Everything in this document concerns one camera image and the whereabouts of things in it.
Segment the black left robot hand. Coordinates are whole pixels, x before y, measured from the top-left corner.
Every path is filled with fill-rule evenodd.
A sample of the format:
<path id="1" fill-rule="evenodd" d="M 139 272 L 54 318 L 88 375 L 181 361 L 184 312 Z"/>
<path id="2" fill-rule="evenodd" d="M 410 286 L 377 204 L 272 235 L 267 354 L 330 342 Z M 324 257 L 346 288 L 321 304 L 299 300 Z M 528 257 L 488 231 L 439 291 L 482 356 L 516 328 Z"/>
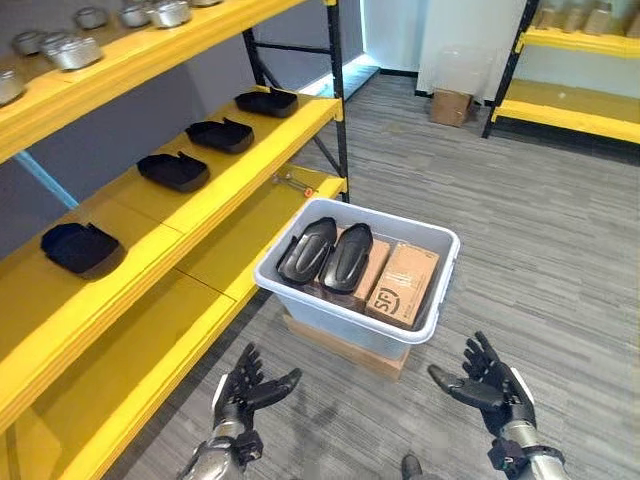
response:
<path id="1" fill-rule="evenodd" d="M 278 379 L 265 381 L 262 366 L 259 350 L 253 342 L 249 343 L 217 387 L 212 403 L 215 428 L 225 422 L 236 422 L 245 431 L 252 430 L 254 413 L 286 398 L 303 374 L 300 368 L 294 368 Z"/>

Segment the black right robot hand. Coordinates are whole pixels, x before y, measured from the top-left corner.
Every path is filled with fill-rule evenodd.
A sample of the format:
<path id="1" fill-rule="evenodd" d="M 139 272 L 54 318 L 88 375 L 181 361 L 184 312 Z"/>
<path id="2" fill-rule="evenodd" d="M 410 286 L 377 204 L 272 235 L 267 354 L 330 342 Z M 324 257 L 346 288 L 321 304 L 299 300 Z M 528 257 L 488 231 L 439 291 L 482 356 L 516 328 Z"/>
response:
<path id="1" fill-rule="evenodd" d="M 499 437 L 512 421 L 536 426 L 534 404 L 523 383 L 501 361 L 482 331 L 466 341 L 462 368 L 467 377 L 457 377 L 435 364 L 428 373 L 435 383 L 455 400 L 481 412 L 487 430 Z"/>

